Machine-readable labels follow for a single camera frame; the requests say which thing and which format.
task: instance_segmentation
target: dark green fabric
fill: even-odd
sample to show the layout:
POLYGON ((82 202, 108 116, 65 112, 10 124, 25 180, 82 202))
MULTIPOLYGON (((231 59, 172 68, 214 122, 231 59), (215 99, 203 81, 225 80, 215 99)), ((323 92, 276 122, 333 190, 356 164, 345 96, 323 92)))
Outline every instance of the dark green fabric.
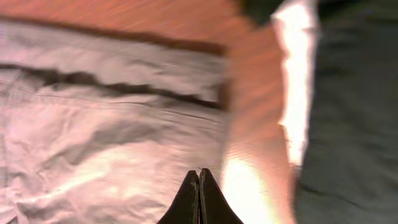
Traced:
MULTIPOLYGON (((252 16, 260 23, 275 9, 250 2, 264 7, 252 16)), ((320 0, 318 13, 297 223, 396 224, 398 1, 320 0)))

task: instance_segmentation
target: white cloth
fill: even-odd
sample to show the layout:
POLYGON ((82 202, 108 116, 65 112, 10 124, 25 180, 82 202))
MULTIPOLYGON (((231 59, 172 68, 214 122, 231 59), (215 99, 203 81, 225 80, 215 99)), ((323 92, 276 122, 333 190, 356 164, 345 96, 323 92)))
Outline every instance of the white cloth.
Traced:
POLYGON ((272 21, 284 51, 285 108, 280 124, 288 140, 289 161, 301 166, 307 145, 313 56, 318 34, 315 1, 286 1, 274 13, 272 21))

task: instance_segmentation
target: black pointed object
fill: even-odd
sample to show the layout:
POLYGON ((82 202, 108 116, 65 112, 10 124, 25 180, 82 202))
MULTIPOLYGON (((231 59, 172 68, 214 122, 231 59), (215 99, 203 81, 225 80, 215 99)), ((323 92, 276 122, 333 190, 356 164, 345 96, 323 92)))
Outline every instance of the black pointed object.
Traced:
POLYGON ((188 171, 170 208, 157 224, 198 224, 199 178, 188 171))
POLYGON ((199 189, 203 224, 243 224, 228 205, 215 178, 207 168, 200 172, 199 189))
POLYGON ((209 169, 188 171, 172 205, 158 224, 243 224, 229 207, 209 169))

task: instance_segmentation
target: crumpled fabric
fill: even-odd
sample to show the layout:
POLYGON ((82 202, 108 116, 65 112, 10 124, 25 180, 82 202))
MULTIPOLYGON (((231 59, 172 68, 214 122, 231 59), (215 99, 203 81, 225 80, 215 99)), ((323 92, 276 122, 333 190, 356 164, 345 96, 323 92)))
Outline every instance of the crumpled fabric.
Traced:
POLYGON ((156 223, 188 170, 219 176, 227 115, 206 103, 224 68, 0 21, 0 223, 156 223))

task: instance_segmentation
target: white fabric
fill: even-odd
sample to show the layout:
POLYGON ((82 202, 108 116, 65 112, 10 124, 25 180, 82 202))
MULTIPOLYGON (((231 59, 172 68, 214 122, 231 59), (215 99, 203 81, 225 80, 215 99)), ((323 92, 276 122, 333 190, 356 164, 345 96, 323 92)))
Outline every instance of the white fabric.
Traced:
POLYGON ((289 161, 301 166, 307 144, 308 112, 312 97, 314 46, 318 22, 313 0, 286 1, 273 15, 285 56, 285 109, 280 124, 288 140, 289 161))

